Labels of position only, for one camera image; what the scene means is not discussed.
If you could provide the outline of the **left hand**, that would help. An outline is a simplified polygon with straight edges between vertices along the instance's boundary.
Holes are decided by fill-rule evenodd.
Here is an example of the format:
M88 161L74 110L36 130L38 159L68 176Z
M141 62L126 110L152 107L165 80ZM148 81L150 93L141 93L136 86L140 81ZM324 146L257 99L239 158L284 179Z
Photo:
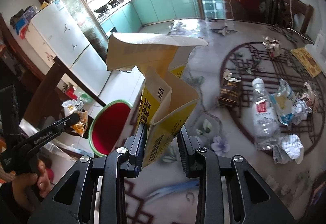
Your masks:
M16 176L12 182L13 196L19 206L33 212L35 205L31 202L27 195L27 189L30 186L37 185L39 195L45 198L51 191L50 179L48 177L46 166L43 161L38 160L39 174L27 173Z

